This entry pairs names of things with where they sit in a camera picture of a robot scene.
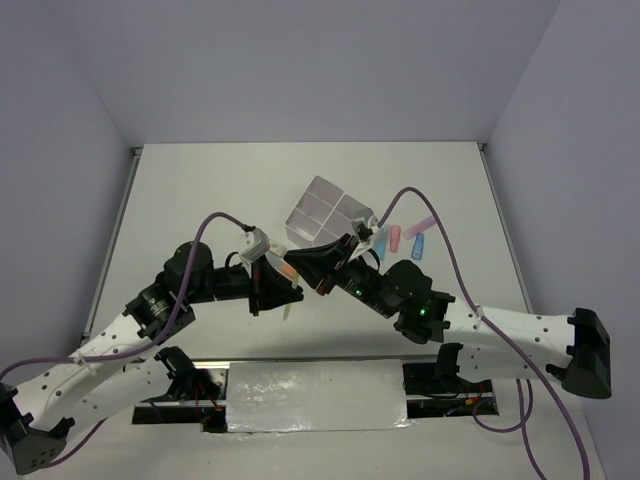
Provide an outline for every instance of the red wire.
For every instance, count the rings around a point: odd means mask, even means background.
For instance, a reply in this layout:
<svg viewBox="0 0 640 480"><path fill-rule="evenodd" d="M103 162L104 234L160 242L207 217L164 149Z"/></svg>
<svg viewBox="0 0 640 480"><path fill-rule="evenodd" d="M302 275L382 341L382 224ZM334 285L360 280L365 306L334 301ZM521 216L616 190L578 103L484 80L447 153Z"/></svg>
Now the red wire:
<svg viewBox="0 0 640 480"><path fill-rule="evenodd" d="M202 393L204 393L204 394L205 394L205 396L209 399L209 401L213 404L213 406L214 406L214 407L215 407L215 409L216 409L216 412L220 412L220 411L222 410L222 407L220 407L220 406L216 403L216 401L215 401L213 398L211 398L211 397L209 396L209 394L207 394L207 391L204 389L204 387L202 386L202 384L201 384L201 383L200 383L200 384L198 384L198 385L200 385L200 388L202 389Z"/></svg>

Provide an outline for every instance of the clear acrylic block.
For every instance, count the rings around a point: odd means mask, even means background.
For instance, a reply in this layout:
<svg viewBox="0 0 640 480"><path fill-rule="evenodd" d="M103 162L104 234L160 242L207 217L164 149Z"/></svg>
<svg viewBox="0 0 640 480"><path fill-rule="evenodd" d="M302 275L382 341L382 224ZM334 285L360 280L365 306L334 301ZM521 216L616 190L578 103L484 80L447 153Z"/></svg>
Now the clear acrylic block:
<svg viewBox="0 0 640 480"><path fill-rule="evenodd" d="M322 177L314 177L285 222L287 238L307 248L335 242L353 233L351 219L367 208Z"/></svg>

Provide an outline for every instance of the black bracket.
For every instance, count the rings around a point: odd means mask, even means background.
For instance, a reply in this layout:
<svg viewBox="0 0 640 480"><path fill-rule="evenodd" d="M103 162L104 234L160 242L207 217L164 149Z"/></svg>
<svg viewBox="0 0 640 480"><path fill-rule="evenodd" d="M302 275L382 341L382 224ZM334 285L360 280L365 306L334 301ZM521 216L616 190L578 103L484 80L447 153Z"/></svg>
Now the black bracket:
<svg viewBox="0 0 640 480"><path fill-rule="evenodd" d="M458 377L460 367L458 366L458 352L462 350L461 343L445 343L438 350L436 360L435 377L440 383L449 389L456 389L462 379Z"/></svg>
<svg viewBox="0 0 640 480"><path fill-rule="evenodd" d="M155 339L169 321L175 306L175 298L163 285L154 283L142 290L136 298L127 303L124 314L132 315L140 325L138 336ZM186 303L180 305L180 312L167 339L195 321L193 309Z"/></svg>
<svg viewBox="0 0 640 480"><path fill-rule="evenodd" d="M444 331L451 326L444 316L448 304L454 301L451 295L432 290L423 302L401 308L393 327L414 343L424 345L429 340L442 343Z"/></svg>
<svg viewBox="0 0 640 480"><path fill-rule="evenodd" d="M167 367L167 376L173 380L167 395L173 400L180 400L193 394L197 386L202 386L207 395L214 400L220 398L220 387L211 381L209 373L197 369L191 359L179 347L167 347L154 357Z"/></svg>
<svg viewBox="0 0 640 480"><path fill-rule="evenodd" d="M567 347L573 357L567 368L548 364L548 373L560 380L569 393L586 398L611 397L611 338L598 315L576 308L567 322L575 327L575 341Z"/></svg>
<svg viewBox="0 0 640 480"><path fill-rule="evenodd" d="M0 383L0 448L13 462L18 475L47 468L67 446L73 419L62 419L50 432L36 430L30 413L22 415L13 397L18 390Z"/></svg>

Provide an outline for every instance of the pink test tube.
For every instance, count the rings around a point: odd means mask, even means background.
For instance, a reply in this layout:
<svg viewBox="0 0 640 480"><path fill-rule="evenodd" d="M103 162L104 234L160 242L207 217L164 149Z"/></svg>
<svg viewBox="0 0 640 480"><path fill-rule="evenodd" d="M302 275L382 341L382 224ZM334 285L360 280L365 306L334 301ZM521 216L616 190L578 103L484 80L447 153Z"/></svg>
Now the pink test tube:
<svg viewBox="0 0 640 480"><path fill-rule="evenodd" d="M400 244L400 225L391 225L391 233L389 234L389 251L398 253L398 245Z"/></svg>
<svg viewBox="0 0 640 480"><path fill-rule="evenodd" d="M424 232L425 230L430 229L436 224L436 219L432 216L425 218L420 223L416 223L413 227L407 228L404 232L402 232L402 236L405 240L410 240L415 237L417 234Z"/></svg>

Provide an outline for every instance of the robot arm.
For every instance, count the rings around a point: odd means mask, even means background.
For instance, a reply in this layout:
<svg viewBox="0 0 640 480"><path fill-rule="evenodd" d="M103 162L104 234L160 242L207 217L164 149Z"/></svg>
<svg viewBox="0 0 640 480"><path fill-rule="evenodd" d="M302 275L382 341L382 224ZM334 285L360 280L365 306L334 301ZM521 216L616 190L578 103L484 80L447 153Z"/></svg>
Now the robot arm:
<svg viewBox="0 0 640 480"><path fill-rule="evenodd" d="M464 301L432 290L432 279L414 263L401 260L381 275L354 255L363 236L371 234L360 235L363 229L356 228L358 237L345 234L330 245L290 251L285 261L320 295L338 286L386 318L397 314L394 327L409 340L442 343L436 368L443 382L533 376ZM578 308L573 315L541 316L478 310L566 391L588 398L611 396L610 338L594 312Z"/></svg>
<svg viewBox="0 0 640 480"><path fill-rule="evenodd" d="M129 405L167 394L180 399L196 385L209 397L218 398L219 389L208 374L197 370L178 347L159 351L153 347L145 352L150 356L143 363L126 372L121 370L131 357L85 361L85 357L137 351L161 335L174 309L192 245L181 245L155 282L71 355L75 363L55 365L16 388L0 383L0 447L18 474L47 468L71 438ZM198 244L186 299L159 344L195 321L192 303L247 299L249 311L258 315L303 299L302 289L294 288L266 260L269 242L262 231L245 232L239 245L240 265L214 268L211 250Z"/></svg>
<svg viewBox="0 0 640 480"><path fill-rule="evenodd" d="M435 370L443 384L530 376L475 312L455 297L432 290L431 278L415 264L402 260L384 275L368 266L361 256L367 250L362 247L367 232L356 228L356 233L323 247L289 251L284 259L320 295L337 285L385 318L398 315L394 327L409 340L442 343ZM210 249L198 244L185 301L160 344L195 320L193 303L246 298L249 311L258 315L303 299L302 289L267 261L264 233L246 231L239 245L241 265L214 268ZM130 358L84 361L87 356L133 352L161 335L192 246L180 246L155 282L72 355L75 363L56 365L14 389L0 383L0 447L19 474L47 468L70 438L129 405L165 394L180 399L196 385L218 398L208 374L196 370L177 347L161 349L123 373ZM611 396L609 337L595 313L577 309L573 316L542 317L489 308L484 312L565 390L591 398Z"/></svg>

